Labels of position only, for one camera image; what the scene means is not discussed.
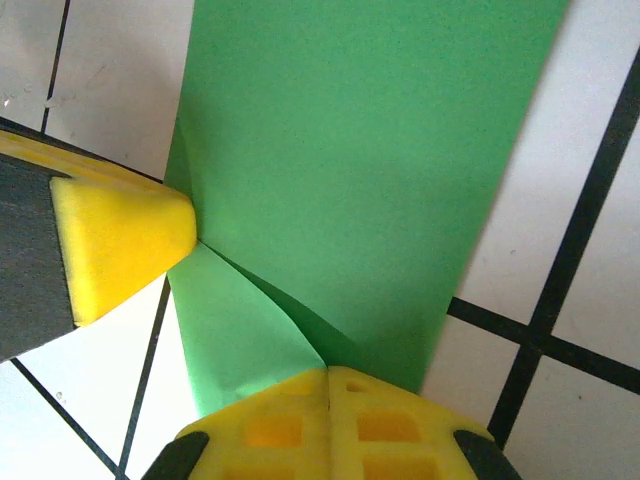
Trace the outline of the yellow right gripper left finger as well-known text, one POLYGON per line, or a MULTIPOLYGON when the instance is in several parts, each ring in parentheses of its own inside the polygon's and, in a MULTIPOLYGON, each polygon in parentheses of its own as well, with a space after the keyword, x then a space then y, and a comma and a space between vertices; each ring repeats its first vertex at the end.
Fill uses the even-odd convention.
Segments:
POLYGON ((328 372, 311 369, 184 427, 145 479, 328 479, 328 372))

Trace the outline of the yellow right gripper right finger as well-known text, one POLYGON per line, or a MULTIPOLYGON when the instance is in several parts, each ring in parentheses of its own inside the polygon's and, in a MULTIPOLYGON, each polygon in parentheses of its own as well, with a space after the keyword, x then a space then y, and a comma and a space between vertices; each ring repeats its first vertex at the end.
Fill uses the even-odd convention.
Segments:
POLYGON ((519 479, 475 420, 346 367, 328 369, 332 479, 519 479))

